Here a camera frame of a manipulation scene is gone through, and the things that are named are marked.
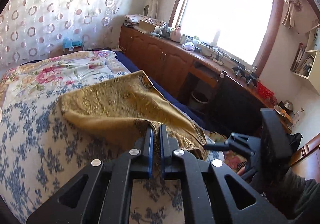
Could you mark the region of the right forearm grey sleeve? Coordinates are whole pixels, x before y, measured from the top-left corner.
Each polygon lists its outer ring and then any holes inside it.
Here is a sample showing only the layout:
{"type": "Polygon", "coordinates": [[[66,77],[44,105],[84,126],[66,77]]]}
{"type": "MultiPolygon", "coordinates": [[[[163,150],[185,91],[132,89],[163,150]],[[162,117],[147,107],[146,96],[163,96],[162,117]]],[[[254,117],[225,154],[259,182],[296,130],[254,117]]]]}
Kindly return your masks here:
{"type": "Polygon", "coordinates": [[[266,198],[288,223],[319,223],[319,183],[287,169],[281,178],[267,175],[261,180],[266,198]]]}

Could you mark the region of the person's right hand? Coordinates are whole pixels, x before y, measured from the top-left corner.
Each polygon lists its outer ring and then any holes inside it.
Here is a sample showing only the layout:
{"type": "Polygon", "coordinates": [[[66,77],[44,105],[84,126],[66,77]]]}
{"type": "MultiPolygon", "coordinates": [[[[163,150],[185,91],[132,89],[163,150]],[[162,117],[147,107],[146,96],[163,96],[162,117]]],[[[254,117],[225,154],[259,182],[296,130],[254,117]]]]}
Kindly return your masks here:
{"type": "Polygon", "coordinates": [[[247,172],[247,166],[243,166],[236,174],[242,176],[247,172]]]}

